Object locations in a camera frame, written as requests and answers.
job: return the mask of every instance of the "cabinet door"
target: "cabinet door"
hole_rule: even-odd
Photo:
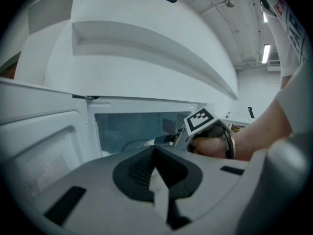
[[[0,165],[29,203],[99,153],[88,143],[87,103],[72,94],[0,80]]]

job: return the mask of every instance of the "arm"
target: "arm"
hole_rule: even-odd
[[[283,77],[284,88],[291,77]],[[265,112],[251,125],[237,132],[232,137],[236,145],[236,159],[249,161],[253,153],[269,148],[276,140],[288,137],[291,127],[276,99]],[[198,138],[193,142],[195,153],[216,158],[226,158],[224,140]]]

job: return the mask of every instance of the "fluorescent light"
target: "fluorescent light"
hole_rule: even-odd
[[[267,23],[268,22],[268,19],[266,18],[266,15],[265,13],[263,12],[263,19],[264,19],[264,22]]]
[[[266,64],[268,62],[269,48],[270,45],[264,45],[262,64]]]

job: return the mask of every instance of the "pipe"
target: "pipe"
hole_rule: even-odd
[[[194,5],[196,1],[198,1],[198,0],[194,0],[191,4],[189,4],[189,6]]]
[[[237,41],[237,39],[236,39],[236,37],[235,37],[235,33],[234,33],[234,31],[233,31],[233,29],[232,29],[232,27],[231,27],[229,21],[227,20],[226,16],[223,14],[223,12],[220,11],[220,9],[219,9],[218,5],[216,4],[216,2],[215,2],[214,0],[211,0],[211,1],[214,3],[215,8],[217,9],[217,11],[221,14],[221,16],[222,16],[222,17],[225,19],[225,21],[227,22],[228,27],[229,27],[229,29],[230,29],[230,31],[231,31],[233,37],[234,37],[234,40],[235,40],[235,42],[236,42],[237,49],[238,49],[238,52],[239,52],[239,54],[240,54],[241,62],[243,63],[243,62],[244,62],[244,56],[243,56],[243,54],[242,54],[242,52],[241,52],[241,50],[240,50],[238,41]]]

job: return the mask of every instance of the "gray plastic part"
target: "gray plastic part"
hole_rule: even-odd
[[[88,162],[50,186],[35,201],[45,213],[70,187],[87,190],[63,228],[78,234],[163,234],[171,231],[153,203],[128,198],[114,184],[112,172],[122,160],[146,147]]]
[[[299,195],[310,178],[313,167],[312,134],[296,135],[270,148],[260,182],[241,216],[237,234],[269,234],[266,229],[277,220],[280,220],[280,224],[276,224],[278,227],[288,223],[286,218],[297,224],[295,216],[305,215],[288,207],[301,198]],[[298,210],[305,208],[299,202],[296,205],[299,206]],[[306,219],[301,218],[301,222],[306,223]]]
[[[170,147],[166,149],[196,164],[202,170],[202,182],[192,197],[176,200],[179,212],[191,220],[196,220],[212,209],[240,179],[239,175],[220,170],[223,166],[245,169],[248,165],[246,161],[210,158]]]
[[[164,222],[164,217],[155,210],[153,203],[128,198],[112,180],[113,169],[120,161],[144,149],[146,147],[93,160],[80,166],[45,190],[36,199],[35,208],[39,212],[45,213],[70,187],[79,186],[87,189],[87,192],[68,220],[65,221],[63,225],[65,229],[80,234],[124,234],[128,231],[132,231],[133,234],[171,232],[172,230]],[[204,157],[170,147],[166,147],[166,149],[197,164],[204,175],[203,181],[193,196],[177,200],[180,214],[187,216],[193,222],[176,230],[175,233],[186,230],[187,234],[190,234],[190,229],[194,229],[194,225],[203,217],[209,218],[204,228],[207,225],[208,227],[205,229],[214,231],[217,229],[216,226],[220,226],[220,230],[224,232],[225,228],[221,228],[221,224],[229,223],[227,217],[232,217],[234,214],[239,216],[243,212],[257,185],[263,153],[258,152],[252,162],[248,164],[243,161]],[[239,176],[221,171],[220,168],[224,165],[240,169],[245,169],[249,165],[247,167],[249,176],[247,178],[246,173]],[[233,205],[232,200],[236,198],[238,198],[237,204]],[[223,218],[221,218],[220,212],[225,212]],[[230,231],[234,229],[237,222],[238,219],[234,218]]]
[[[244,212],[256,186],[258,185],[265,157],[265,150],[255,152],[246,167],[245,172],[230,191],[223,196],[216,205],[207,210],[206,213],[184,227],[184,229],[178,230],[176,234],[235,234],[240,216]],[[207,199],[210,198],[211,188],[205,189],[207,192]]]
[[[188,141],[189,141],[189,136],[188,136],[186,128],[184,128],[181,134],[179,135],[177,141],[175,142],[175,148],[186,151]]]

